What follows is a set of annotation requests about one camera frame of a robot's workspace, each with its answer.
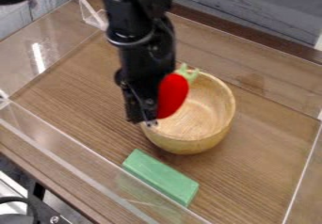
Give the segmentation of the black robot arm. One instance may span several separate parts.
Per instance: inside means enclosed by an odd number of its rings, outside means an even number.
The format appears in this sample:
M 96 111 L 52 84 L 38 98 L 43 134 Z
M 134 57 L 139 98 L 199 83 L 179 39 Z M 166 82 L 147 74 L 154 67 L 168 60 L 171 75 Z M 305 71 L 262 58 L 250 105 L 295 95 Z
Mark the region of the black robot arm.
M 159 83 L 175 70 L 175 29 L 166 16 L 172 0 L 102 0 L 106 37 L 118 47 L 120 68 L 115 82 L 124 99 L 126 119 L 155 122 Z

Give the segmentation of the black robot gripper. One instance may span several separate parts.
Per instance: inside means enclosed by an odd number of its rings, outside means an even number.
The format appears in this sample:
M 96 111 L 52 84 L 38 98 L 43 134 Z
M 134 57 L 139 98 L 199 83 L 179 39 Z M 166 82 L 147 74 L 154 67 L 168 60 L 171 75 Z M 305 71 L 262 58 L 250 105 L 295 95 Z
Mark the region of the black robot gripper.
M 107 40 L 118 47 L 126 119 L 158 124 L 159 83 L 175 69 L 175 31 L 166 13 L 172 0 L 102 0 L 108 19 Z

